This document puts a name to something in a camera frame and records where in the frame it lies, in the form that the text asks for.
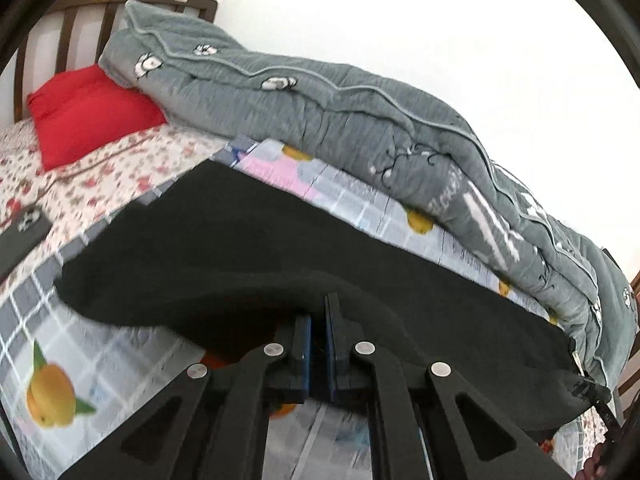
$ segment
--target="black cloth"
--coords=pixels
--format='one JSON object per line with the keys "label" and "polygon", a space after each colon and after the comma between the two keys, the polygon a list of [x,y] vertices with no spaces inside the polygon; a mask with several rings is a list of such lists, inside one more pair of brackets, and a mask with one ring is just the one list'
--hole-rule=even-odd
{"label": "black cloth", "polygon": [[407,362],[451,364],[526,431],[588,409],[570,339],[511,301],[329,213],[205,161],[159,199],[131,203],[56,282],[82,316],[167,326],[226,359],[293,311],[344,317]]}

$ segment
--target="metal screw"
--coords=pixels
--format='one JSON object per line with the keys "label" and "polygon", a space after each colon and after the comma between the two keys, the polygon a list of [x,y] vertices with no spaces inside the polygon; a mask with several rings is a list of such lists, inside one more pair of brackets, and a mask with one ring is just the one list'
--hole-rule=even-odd
{"label": "metal screw", "polygon": [[264,347],[264,353],[269,357],[277,357],[284,352],[284,347],[280,343],[269,343]]}
{"label": "metal screw", "polygon": [[207,367],[202,363],[196,363],[187,368],[187,375],[191,379],[201,379],[207,375]]}
{"label": "metal screw", "polygon": [[451,367],[442,362],[437,362],[431,365],[431,373],[438,377],[447,377],[451,373]]}
{"label": "metal screw", "polygon": [[356,352],[360,355],[371,355],[376,351],[376,347],[369,341],[360,341],[356,343]]}

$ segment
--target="wooden headboard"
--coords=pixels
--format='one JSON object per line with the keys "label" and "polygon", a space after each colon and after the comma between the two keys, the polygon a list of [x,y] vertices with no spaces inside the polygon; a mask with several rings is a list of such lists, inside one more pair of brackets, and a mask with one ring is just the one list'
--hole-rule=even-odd
{"label": "wooden headboard", "polygon": [[[60,30],[60,39],[58,40],[58,52],[56,54],[56,74],[66,70],[66,61],[68,59],[69,47],[71,43],[71,33],[74,28],[74,22],[78,9],[90,5],[104,5],[104,16],[102,17],[102,25],[98,35],[98,43],[95,52],[95,61],[98,61],[100,54],[104,50],[109,37],[113,31],[113,24],[118,11],[118,6],[124,4],[127,0],[57,0],[56,3],[47,11],[47,14],[54,12],[64,12],[62,21],[62,29]],[[184,12],[185,9],[196,9],[198,17],[208,22],[213,22],[218,8],[216,0],[139,0],[147,4],[169,6],[175,12]],[[18,48],[16,57],[15,73],[14,73],[14,120],[20,121],[24,118],[24,63],[27,54],[27,44],[29,37],[26,37]]]}

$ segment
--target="white wall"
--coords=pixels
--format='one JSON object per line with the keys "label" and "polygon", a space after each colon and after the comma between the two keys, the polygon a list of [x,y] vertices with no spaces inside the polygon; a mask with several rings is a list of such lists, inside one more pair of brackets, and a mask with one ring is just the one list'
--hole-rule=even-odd
{"label": "white wall", "polygon": [[247,47],[357,64],[457,108],[550,214],[640,270],[640,91],[574,0],[219,0]]}

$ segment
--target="human hand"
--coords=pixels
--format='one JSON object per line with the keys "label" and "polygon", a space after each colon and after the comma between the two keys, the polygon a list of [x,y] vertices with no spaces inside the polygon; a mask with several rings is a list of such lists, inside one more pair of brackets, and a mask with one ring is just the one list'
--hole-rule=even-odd
{"label": "human hand", "polygon": [[603,449],[604,444],[598,444],[593,449],[593,455],[591,455],[591,458],[585,460],[584,469],[576,473],[574,480],[596,480],[597,478],[602,478],[606,468],[598,464],[600,463]]}

